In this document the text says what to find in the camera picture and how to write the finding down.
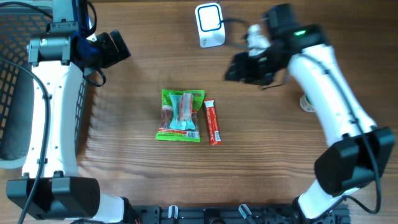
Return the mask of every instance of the snack bag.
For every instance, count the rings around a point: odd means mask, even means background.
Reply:
[[[162,90],[162,119],[156,139],[200,142],[197,114],[204,90]]]

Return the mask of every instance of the wooden surface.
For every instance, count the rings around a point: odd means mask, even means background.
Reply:
[[[303,91],[288,85],[259,91],[223,81],[228,46],[201,49],[195,7],[201,1],[96,3],[98,34],[118,29],[131,58],[104,70],[104,87],[90,87],[79,152],[79,173],[95,177],[101,191],[134,205],[239,205],[291,202],[314,181],[313,163],[327,149],[313,113],[299,106]],[[282,1],[223,1],[224,17],[259,23]],[[397,1],[293,1],[304,24],[321,24],[359,102],[379,126],[398,131]],[[239,25],[227,30],[234,41]],[[210,147],[200,111],[200,143],[156,141],[160,91],[201,89],[216,100],[223,145]],[[0,170],[0,223],[15,223],[21,210],[5,196],[7,179],[20,171]],[[379,215],[349,203],[353,223],[396,223],[398,152],[382,178]],[[374,206],[374,186],[355,193]],[[38,223],[28,217],[26,223]]]

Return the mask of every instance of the red wrapper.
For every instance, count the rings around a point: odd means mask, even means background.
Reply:
[[[218,129],[218,121],[216,115],[216,108],[214,107],[214,100],[205,99],[205,107],[207,115],[207,125],[209,128],[210,145],[211,146],[220,145],[221,138]]]

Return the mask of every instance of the black basket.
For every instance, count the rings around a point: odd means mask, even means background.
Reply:
[[[52,14],[51,1],[36,6]],[[27,69],[27,45],[35,32],[43,32],[51,19],[22,6],[0,8],[0,57]],[[87,83],[82,79],[76,108],[75,151]],[[23,166],[29,150],[34,105],[33,79],[24,71],[0,62],[0,168]]]

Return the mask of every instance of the white rectangular object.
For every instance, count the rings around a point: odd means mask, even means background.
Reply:
[[[195,9],[200,47],[220,46],[225,42],[223,14],[217,3],[201,4]]]

